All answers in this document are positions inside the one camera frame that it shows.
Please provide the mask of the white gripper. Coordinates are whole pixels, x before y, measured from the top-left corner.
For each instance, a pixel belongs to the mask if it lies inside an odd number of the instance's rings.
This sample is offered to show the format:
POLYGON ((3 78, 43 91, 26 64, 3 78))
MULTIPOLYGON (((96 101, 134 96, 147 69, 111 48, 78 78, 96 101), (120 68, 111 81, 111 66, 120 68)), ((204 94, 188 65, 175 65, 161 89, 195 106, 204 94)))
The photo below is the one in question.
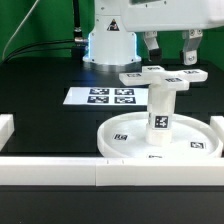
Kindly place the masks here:
POLYGON ((121 0, 120 10, 127 31, 148 31, 143 39, 148 60, 153 62, 162 58, 156 31, 187 30, 182 33, 181 59, 184 65, 193 65, 202 30, 224 26, 224 0, 155 0, 140 4, 121 0))

